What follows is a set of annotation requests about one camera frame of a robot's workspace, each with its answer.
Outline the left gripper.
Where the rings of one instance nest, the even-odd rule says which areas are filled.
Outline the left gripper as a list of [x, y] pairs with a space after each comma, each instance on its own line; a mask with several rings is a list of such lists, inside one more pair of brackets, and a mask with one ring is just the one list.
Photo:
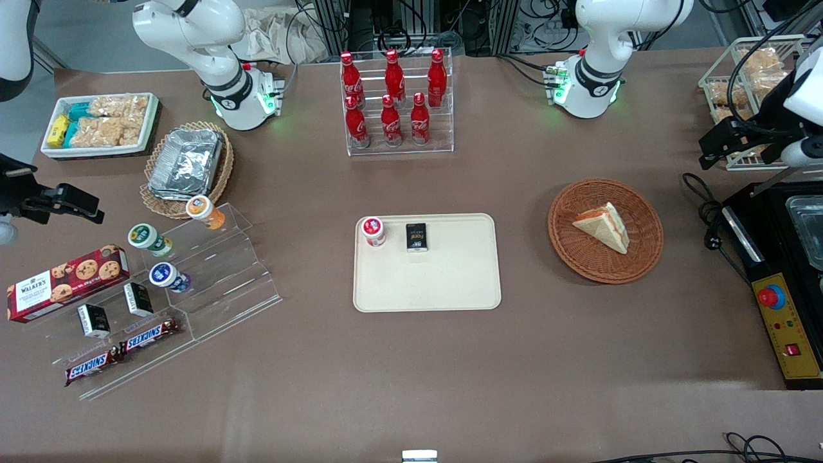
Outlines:
[[763, 132], [737, 118], [724, 118], [699, 140], [699, 164], [709, 170], [726, 156], [747, 155], [773, 138], [821, 135], [821, 72], [794, 70], [782, 79], [761, 104]]

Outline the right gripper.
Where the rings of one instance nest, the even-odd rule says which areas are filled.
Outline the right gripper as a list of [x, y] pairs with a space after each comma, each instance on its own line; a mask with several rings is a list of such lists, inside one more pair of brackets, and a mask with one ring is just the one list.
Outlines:
[[103, 223], [105, 213], [100, 200], [70, 184], [54, 188], [39, 184], [33, 173], [36, 166], [0, 154], [1, 216], [20, 217], [39, 224], [48, 224], [50, 214], [73, 215], [95, 224]]

